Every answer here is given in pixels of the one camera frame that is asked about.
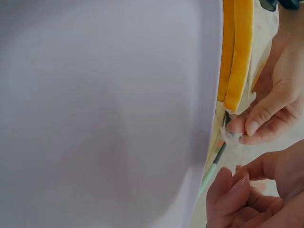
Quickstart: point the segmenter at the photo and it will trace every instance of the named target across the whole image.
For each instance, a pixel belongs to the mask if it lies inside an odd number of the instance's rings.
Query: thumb
[[[252,136],[273,115],[292,102],[291,92],[273,88],[270,94],[257,103],[250,111],[245,122],[247,135]]]

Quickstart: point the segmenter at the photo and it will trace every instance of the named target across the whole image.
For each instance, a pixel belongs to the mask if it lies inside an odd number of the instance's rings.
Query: fingernail
[[[218,173],[217,173],[217,176],[219,176],[220,175],[220,173],[222,173],[222,171],[225,169],[226,167],[224,166],[224,167],[222,167],[222,168],[220,168],[219,169],[219,171],[218,171]]]
[[[234,191],[237,191],[239,190],[245,183],[246,180],[248,180],[249,177],[248,176],[245,176],[243,177],[242,179],[240,179],[233,187],[232,189],[230,189],[229,192],[234,192]]]
[[[247,134],[249,136],[252,136],[258,129],[258,122],[256,121],[251,121],[249,124],[248,124],[248,127],[247,127]]]
[[[242,168],[241,165],[237,165],[237,166],[236,166],[236,172],[239,171],[241,168]]]

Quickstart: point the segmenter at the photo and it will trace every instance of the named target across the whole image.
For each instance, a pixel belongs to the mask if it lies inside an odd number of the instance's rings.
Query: white surface
[[[226,166],[232,171],[234,171],[236,165],[245,165],[265,152],[284,150],[292,144],[304,139],[303,129],[304,118],[302,118],[293,129],[291,129],[285,135],[281,136],[273,142],[264,143],[258,146],[244,146],[241,147],[238,151],[233,151],[231,148],[227,147],[226,150],[223,152],[223,155],[220,159],[220,162],[217,166],[217,170],[215,171],[212,180],[210,181],[209,185],[206,187],[205,192],[202,194],[201,198],[197,202],[190,228],[203,228],[206,226],[206,193],[221,167]],[[267,182],[264,194],[277,195],[275,182]]]
[[[185,228],[221,0],[0,2],[0,223]]]

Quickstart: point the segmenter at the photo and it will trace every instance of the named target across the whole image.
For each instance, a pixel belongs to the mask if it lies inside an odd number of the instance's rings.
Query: human hand
[[[280,17],[295,21],[295,13]],[[243,144],[272,141],[297,123],[304,108],[304,36],[301,30],[280,20],[268,61],[254,87],[256,100],[243,114],[230,121],[228,130],[244,133]]]
[[[206,228],[302,228],[304,141],[266,153],[232,176],[222,168],[207,193]],[[280,197],[263,196],[252,181],[276,181]]]

